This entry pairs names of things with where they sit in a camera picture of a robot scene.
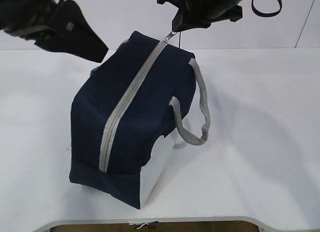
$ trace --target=white surface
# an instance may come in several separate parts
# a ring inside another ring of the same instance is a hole
[[[320,47],[320,0],[315,0],[298,47]]]
[[[157,0],[74,0],[84,17],[109,49],[118,46],[139,31],[163,40],[171,32],[177,8],[157,4]],[[178,36],[169,41],[178,45]],[[32,41],[24,41],[0,32],[0,49],[37,49]]]
[[[282,0],[281,13],[276,17],[265,18],[252,12],[251,0],[244,0],[240,3],[243,6],[241,20],[216,22],[208,29],[186,31],[182,33],[181,47],[191,49],[294,47],[312,1]],[[279,8],[277,0],[255,0],[254,4],[262,12],[273,12]]]
[[[1,231],[155,220],[320,229],[320,49],[194,52],[208,87],[209,141],[178,141],[139,211],[68,179],[71,101],[97,64],[0,51]],[[185,126],[199,135],[198,102]]]
[[[170,136],[160,136],[151,151],[151,158],[141,168],[140,172],[140,206],[143,208],[150,196],[152,189],[158,181],[168,159],[171,157],[178,131],[174,130]]]

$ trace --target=gray rope handle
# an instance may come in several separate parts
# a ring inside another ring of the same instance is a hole
[[[199,85],[200,89],[200,110],[202,114],[204,115],[205,124],[202,126],[202,136],[201,138],[195,136],[191,132],[187,131],[183,124],[182,124],[182,117],[180,112],[180,102],[176,97],[172,97],[170,101],[170,106],[172,106],[173,109],[173,115],[174,115],[174,122],[176,125],[176,128],[180,134],[180,136],[189,144],[194,146],[201,146],[208,140],[209,135],[209,129],[211,125],[211,119],[210,119],[210,112],[208,107],[208,97],[207,97],[207,89],[204,82],[204,79],[201,75],[201,71],[199,68],[198,63],[195,59],[191,58],[189,65],[192,66],[195,74],[196,82]]]

